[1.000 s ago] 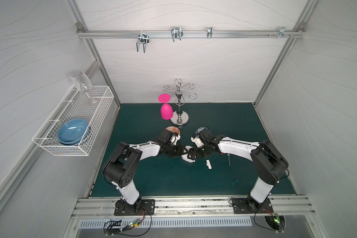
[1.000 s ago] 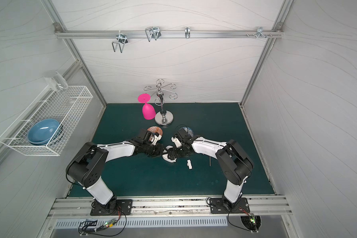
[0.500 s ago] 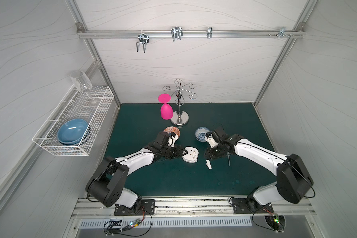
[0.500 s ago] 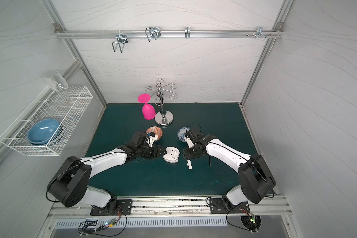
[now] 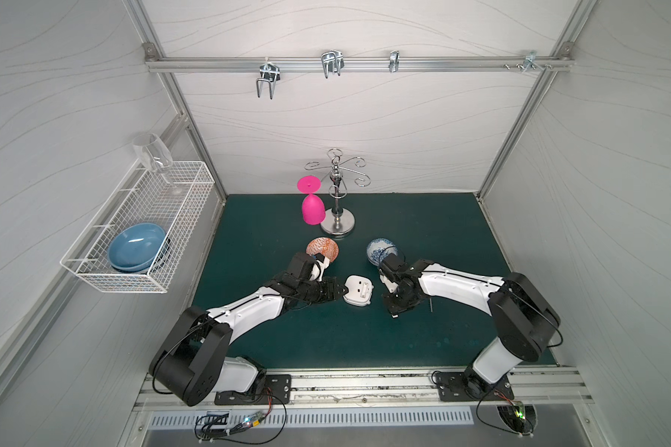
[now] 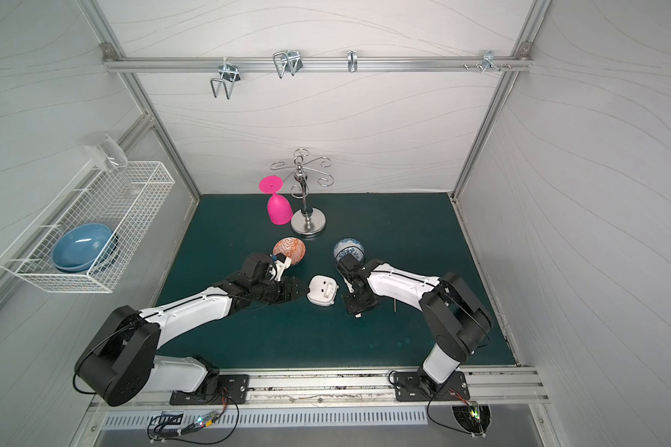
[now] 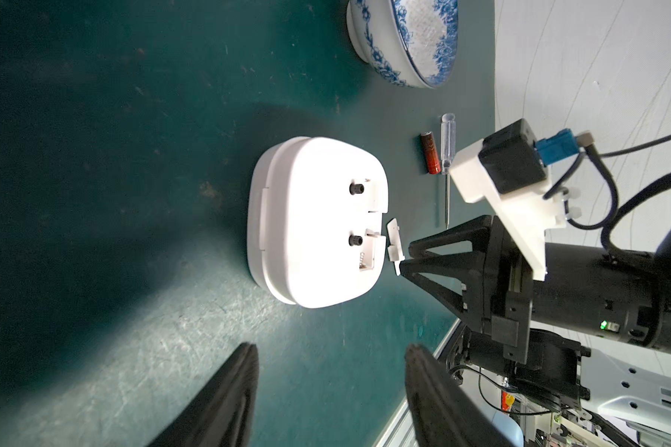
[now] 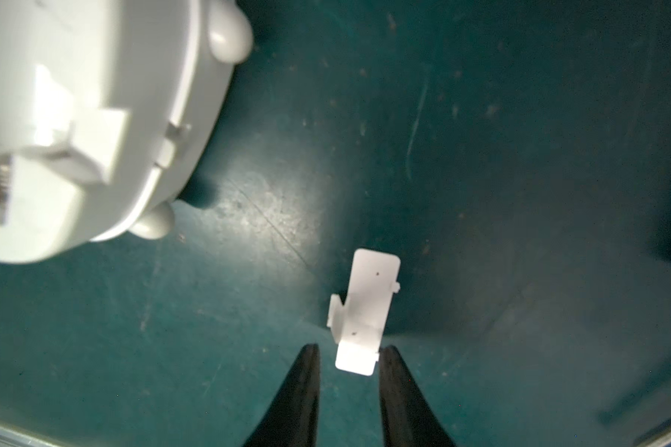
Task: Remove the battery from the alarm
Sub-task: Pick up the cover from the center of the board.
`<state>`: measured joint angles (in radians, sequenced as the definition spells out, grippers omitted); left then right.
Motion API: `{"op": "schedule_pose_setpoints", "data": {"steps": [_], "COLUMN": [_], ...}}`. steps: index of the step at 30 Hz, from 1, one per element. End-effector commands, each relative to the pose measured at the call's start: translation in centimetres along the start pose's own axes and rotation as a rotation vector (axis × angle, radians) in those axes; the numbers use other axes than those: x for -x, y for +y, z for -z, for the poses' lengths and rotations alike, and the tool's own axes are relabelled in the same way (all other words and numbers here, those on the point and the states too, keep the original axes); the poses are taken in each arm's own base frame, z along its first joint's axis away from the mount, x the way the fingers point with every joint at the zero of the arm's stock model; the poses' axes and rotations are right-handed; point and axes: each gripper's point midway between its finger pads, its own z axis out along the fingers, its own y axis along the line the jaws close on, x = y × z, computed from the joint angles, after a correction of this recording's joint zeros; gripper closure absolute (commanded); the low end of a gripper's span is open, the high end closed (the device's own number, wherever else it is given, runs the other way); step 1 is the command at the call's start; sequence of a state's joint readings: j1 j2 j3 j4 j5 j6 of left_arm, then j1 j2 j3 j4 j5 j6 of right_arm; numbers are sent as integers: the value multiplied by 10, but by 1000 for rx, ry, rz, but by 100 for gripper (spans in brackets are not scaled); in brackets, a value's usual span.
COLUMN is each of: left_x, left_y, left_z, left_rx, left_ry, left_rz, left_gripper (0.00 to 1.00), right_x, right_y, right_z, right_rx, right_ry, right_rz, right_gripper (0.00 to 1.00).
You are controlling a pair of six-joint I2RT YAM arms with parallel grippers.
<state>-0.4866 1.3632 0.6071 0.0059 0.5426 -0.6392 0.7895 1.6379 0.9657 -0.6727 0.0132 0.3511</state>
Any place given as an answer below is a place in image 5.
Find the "white alarm clock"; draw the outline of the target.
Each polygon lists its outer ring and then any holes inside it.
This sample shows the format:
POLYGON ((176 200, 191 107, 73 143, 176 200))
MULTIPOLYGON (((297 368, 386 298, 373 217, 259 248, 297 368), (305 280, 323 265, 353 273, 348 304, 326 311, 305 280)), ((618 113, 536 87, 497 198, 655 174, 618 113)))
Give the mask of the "white alarm clock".
POLYGON ((343 295, 344 301, 355 307, 366 307, 371 304, 373 283, 365 277, 352 275, 345 281, 347 291, 343 295))

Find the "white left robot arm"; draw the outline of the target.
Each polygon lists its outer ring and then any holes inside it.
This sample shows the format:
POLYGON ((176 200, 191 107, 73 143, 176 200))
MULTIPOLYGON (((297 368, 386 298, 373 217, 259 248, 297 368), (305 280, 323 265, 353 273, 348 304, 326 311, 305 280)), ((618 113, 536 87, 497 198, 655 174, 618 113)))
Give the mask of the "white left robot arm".
POLYGON ((202 402, 213 390, 247 391, 259 369, 246 359, 230 358, 227 352, 232 342, 300 304, 329 303, 348 292, 333 277, 272 279, 224 307, 188 307, 162 342, 148 373, 188 406, 202 402))

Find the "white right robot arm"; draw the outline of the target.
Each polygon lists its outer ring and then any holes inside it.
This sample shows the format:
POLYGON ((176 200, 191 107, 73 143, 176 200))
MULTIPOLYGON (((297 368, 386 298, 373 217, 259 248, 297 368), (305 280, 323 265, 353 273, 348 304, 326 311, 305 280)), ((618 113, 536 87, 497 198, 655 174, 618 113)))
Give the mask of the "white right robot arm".
POLYGON ((559 334, 560 318, 523 274, 487 277, 449 269, 428 260, 408 264, 395 254, 381 261, 383 300, 397 317, 433 297, 480 310, 492 318, 496 338, 465 370, 466 387, 483 394, 522 362, 534 362, 559 334))

